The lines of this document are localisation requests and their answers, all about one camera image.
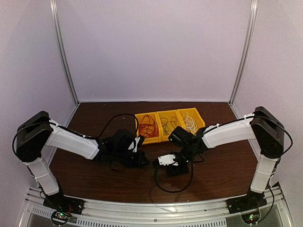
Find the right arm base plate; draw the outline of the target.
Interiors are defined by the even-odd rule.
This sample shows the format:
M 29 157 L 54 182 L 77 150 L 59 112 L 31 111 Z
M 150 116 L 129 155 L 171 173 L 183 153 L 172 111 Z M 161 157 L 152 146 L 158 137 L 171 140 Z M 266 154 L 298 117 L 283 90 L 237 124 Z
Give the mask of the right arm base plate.
M 255 210 L 260 206 L 265 206 L 267 205 L 267 200 L 263 196 L 257 198 L 245 195 L 237 198 L 228 199 L 226 203 L 229 213 L 234 214 L 238 212 L 245 212 L 248 210 Z

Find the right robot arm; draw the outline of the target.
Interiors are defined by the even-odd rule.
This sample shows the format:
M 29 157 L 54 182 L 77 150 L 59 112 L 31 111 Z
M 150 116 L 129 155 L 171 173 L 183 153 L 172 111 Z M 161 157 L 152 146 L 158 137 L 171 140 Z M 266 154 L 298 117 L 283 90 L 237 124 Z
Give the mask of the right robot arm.
M 254 208 L 269 183 L 279 159 L 285 153 L 286 130 L 283 124 L 266 108 L 259 106 L 255 111 L 237 120 L 211 125 L 190 133 L 178 126 L 169 141 L 181 148 L 180 152 L 158 158 L 163 166 L 181 168 L 194 161 L 198 153 L 244 140 L 256 140 L 260 148 L 260 158 L 247 195 L 243 197 L 246 208 Z

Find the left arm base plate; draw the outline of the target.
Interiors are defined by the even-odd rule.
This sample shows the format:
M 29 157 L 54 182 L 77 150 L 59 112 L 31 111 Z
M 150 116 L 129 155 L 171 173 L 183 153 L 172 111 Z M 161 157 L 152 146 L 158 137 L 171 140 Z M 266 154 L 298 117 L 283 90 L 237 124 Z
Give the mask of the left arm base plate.
M 71 197 L 47 197 L 44 199 L 43 205 L 67 214 L 82 214 L 84 200 Z

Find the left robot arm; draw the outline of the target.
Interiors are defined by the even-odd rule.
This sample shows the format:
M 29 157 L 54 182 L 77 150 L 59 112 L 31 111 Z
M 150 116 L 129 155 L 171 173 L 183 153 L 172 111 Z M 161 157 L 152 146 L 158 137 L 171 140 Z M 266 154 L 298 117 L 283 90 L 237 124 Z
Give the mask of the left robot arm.
M 118 129 L 106 138 L 101 134 L 96 137 L 83 135 L 52 120 L 48 112 L 40 111 L 18 127 L 12 140 L 12 151 L 27 166 L 50 203 L 63 210 L 68 206 L 68 199 L 42 156 L 45 146 L 96 162 L 108 158 L 125 167 L 145 167 L 150 162 L 145 152 L 140 151 L 144 140 L 144 136 L 127 129 Z

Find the yellow three-compartment bin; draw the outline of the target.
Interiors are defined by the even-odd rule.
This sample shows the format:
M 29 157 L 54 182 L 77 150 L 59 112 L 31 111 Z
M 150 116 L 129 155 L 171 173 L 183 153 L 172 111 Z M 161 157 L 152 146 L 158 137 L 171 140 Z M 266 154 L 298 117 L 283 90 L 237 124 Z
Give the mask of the yellow three-compartment bin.
M 168 141 L 169 135 L 178 126 L 192 134 L 205 127 L 205 122 L 195 107 L 137 113 L 135 117 L 137 135 L 145 137 L 144 145 Z

